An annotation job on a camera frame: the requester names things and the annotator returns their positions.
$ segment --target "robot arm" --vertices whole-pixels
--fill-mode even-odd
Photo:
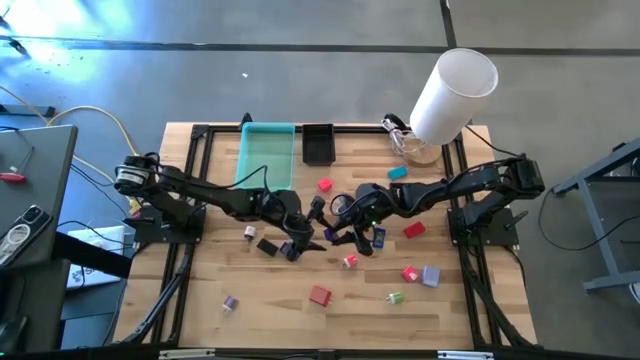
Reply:
[[[314,199],[309,216],[305,216],[300,198],[294,191],[219,186],[192,178],[176,167],[159,166],[152,157],[128,156],[116,171],[116,190],[149,202],[160,210],[166,226],[188,228],[193,225],[192,215],[202,207],[170,195],[176,193],[216,206],[238,221],[261,220],[281,229],[293,241],[290,252],[286,254],[291,261],[306,250],[326,250],[310,241],[314,233],[311,220],[323,220],[321,209],[324,201],[321,199]]]
[[[353,232],[335,238],[333,245],[355,243],[358,252],[369,256],[373,249],[364,232],[387,217],[410,218],[438,202],[479,191],[491,193],[463,207],[459,221],[467,230],[487,226],[492,216],[513,200],[537,197],[544,191],[544,183],[535,161],[510,158],[478,165],[450,180],[431,184],[392,183],[388,189],[372,183],[362,184],[356,189],[356,198],[346,194],[337,197],[342,198],[342,206],[334,213],[338,220],[332,230],[352,226]]]

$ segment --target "black bin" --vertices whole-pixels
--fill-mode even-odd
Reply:
[[[327,166],[336,161],[333,124],[302,125],[302,161],[310,166]]]

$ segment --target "wooden tabletop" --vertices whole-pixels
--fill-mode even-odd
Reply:
[[[168,123],[160,155],[167,165],[184,167],[193,123]],[[485,126],[474,130],[489,139]],[[463,131],[469,166],[493,160],[492,150],[467,130]],[[308,167],[302,162],[297,136],[293,188],[303,210],[314,195],[327,203],[341,192],[354,193],[364,182],[388,185],[387,171],[405,165],[389,147],[384,134],[336,134],[336,162],[331,167]],[[240,134],[217,134],[209,164],[208,181],[232,183],[240,146]],[[199,164],[202,148],[197,155]],[[455,151],[453,162],[457,164]],[[199,165],[194,174],[199,172]],[[317,190],[322,177],[333,181],[329,193]],[[439,159],[432,166],[409,168],[406,182],[434,182],[444,177]],[[371,257],[358,255],[357,268],[345,270],[341,261],[356,254],[354,245],[332,247],[316,227],[314,241],[327,252],[305,252],[291,263],[271,258],[243,238],[246,223],[207,209],[202,243],[196,248],[187,295],[180,346],[241,348],[336,348],[336,349],[465,349],[472,348],[469,320],[457,249],[448,235],[442,202],[412,219],[390,217],[384,249]],[[328,215],[329,222],[334,219]],[[426,232],[407,239],[402,229],[422,221]],[[265,237],[278,246],[287,237],[263,223],[256,239]],[[164,269],[167,245],[154,244],[136,256],[127,282],[114,340],[130,334],[156,301]],[[502,248],[486,248],[496,302],[528,340],[535,342],[527,296],[518,264]],[[441,269],[440,284],[428,288],[408,284],[400,276],[403,267]],[[333,292],[324,308],[308,300],[313,285]],[[389,293],[403,292],[406,302],[390,305]],[[239,300],[235,311],[224,314],[222,302],[231,295]],[[483,334],[489,339],[484,306],[478,306]],[[164,326],[167,335],[173,318],[175,297]]]

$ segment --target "blue block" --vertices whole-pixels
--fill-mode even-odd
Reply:
[[[376,228],[373,233],[373,247],[382,249],[384,247],[384,237],[387,231],[383,228]]]
[[[432,266],[425,266],[422,269],[422,284],[429,287],[438,287],[440,280],[440,269]]]
[[[395,169],[389,170],[389,177],[391,178],[392,181],[405,177],[407,176],[407,174],[409,173],[407,172],[406,166],[398,166]]]

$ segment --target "white paper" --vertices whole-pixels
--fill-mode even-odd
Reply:
[[[124,242],[124,226],[112,226],[106,228],[95,229],[100,235],[107,239]],[[86,230],[74,230],[67,233],[69,236],[97,246],[104,250],[111,250],[114,253],[122,254],[124,252],[125,245],[115,242],[107,241],[100,236],[96,235],[93,231]],[[71,265],[69,270],[69,278],[67,279],[67,290],[77,289],[79,287],[87,287],[99,284],[106,284],[120,281],[120,278],[113,275],[108,275],[102,271],[94,269],[84,268],[84,285],[82,285],[82,268],[78,265]]]

